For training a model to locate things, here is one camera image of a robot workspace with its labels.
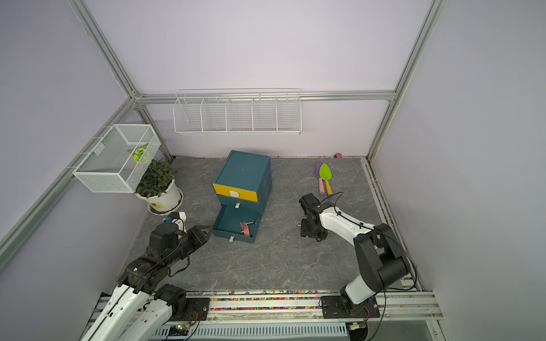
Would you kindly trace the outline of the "teal drawer cabinet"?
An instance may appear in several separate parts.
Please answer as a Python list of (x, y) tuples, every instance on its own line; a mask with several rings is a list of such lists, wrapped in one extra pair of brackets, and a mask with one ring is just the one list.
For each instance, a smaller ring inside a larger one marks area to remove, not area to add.
[(213, 183), (255, 191), (263, 214), (272, 191), (271, 158), (232, 150)]

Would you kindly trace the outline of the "pink binder clip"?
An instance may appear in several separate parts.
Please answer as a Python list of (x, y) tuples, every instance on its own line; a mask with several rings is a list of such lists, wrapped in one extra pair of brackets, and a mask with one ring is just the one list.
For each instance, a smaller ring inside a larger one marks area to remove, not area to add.
[(240, 222), (241, 233), (245, 237), (250, 237), (251, 236), (250, 226), (253, 225), (253, 224), (255, 224), (255, 222)]

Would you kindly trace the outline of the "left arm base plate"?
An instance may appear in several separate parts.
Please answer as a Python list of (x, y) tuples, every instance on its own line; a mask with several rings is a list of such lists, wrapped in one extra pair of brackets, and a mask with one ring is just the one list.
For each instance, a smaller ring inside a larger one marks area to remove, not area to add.
[(204, 321), (208, 316), (209, 298), (154, 299), (145, 311), (148, 318), (168, 321)]

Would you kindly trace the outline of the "yellow top drawer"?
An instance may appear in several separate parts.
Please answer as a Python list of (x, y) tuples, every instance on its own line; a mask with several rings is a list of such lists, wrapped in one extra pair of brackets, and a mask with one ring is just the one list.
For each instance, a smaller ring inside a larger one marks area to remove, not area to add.
[(242, 200), (258, 202), (258, 196), (255, 191), (236, 188), (232, 186), (213, 183), (214, 190), (219, 196), (234, 197)]

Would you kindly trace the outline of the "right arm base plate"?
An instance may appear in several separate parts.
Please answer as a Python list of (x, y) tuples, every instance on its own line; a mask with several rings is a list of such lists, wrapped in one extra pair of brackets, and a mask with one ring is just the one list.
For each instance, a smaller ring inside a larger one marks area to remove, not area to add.
[(380, 317), (380, 309), (375, 296), (359, 304), (354, 304), (341, 295), (322, 296), (318, 302), (324, 319), (356, 318), (368, 320), (369, 318)]

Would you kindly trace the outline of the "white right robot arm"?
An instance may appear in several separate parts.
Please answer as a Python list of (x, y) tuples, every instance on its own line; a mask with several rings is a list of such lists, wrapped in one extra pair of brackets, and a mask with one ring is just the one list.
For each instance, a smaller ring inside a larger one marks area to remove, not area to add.
[(305, 215), (302, 237), (321, 242), (332, 232), (355, 249), (359, 274), (341, 289), (345, 306), (361, 305), (411, 272), (411, 262), (389, 225), (364, 223), (311, 193), (299, 204)]

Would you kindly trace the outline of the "teal bottom drawer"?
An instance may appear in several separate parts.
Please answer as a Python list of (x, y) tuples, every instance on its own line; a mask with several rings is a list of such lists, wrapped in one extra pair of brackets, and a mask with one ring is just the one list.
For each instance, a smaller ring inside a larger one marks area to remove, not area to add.
[[(213, 224), (213, 234), (216, 237), (227, 240), (234, 239), (235, 241), (253, 244), (257, 237), (261, 218), (262, 216), (259, 212), (233, 209), (222, 205)], [(250, 237), (245, 237), (241, 233), (240, 222), (255, 222), (255, 224), (250, 226)]]

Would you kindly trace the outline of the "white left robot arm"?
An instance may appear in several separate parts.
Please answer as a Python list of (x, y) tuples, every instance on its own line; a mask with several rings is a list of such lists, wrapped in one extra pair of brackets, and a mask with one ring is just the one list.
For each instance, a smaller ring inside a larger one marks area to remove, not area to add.
[(186, 290), (159, 284), (173, 274), (171, 267), (206, 244), (212, 227), (186, 228), (181, 218), (156, 226), (149, 245), (117, 280), (117, 286), (84, 340), (148, 340), (169, 321), (196, 327), (208, 317), (207, 298), (188, 298)]

